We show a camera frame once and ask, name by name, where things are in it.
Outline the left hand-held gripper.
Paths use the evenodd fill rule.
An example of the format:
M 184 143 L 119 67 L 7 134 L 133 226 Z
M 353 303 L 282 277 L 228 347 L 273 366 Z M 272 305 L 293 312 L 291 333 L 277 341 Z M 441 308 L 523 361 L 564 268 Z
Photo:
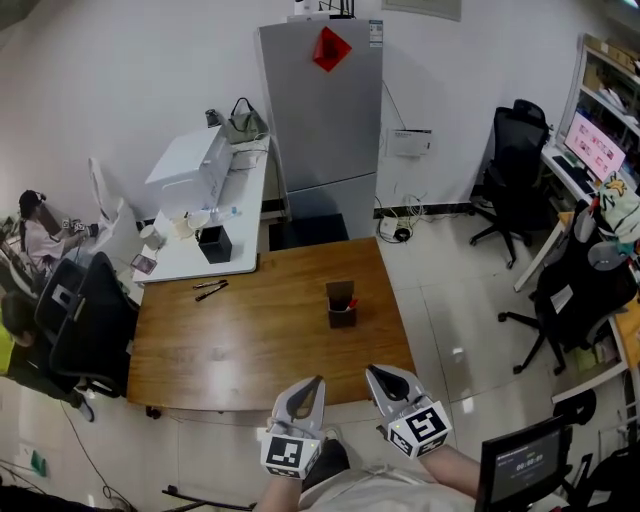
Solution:
M 271 424 L 261 440 L 260 463 L 271 475 L 308 476 L 325 440 L 325 398 L 326 383 L 319 376 L 303 379 L 277 397 Z

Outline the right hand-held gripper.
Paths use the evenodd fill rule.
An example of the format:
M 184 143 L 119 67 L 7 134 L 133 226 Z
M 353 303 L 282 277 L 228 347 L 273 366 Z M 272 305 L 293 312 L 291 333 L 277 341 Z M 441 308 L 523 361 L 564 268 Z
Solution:
M 409 459 L 418 459 L 445 443 L 451 422 L 441 402 L 426 395 L 415 374 L 395 366 L 370 364 L 365 377 L 387 442 Z

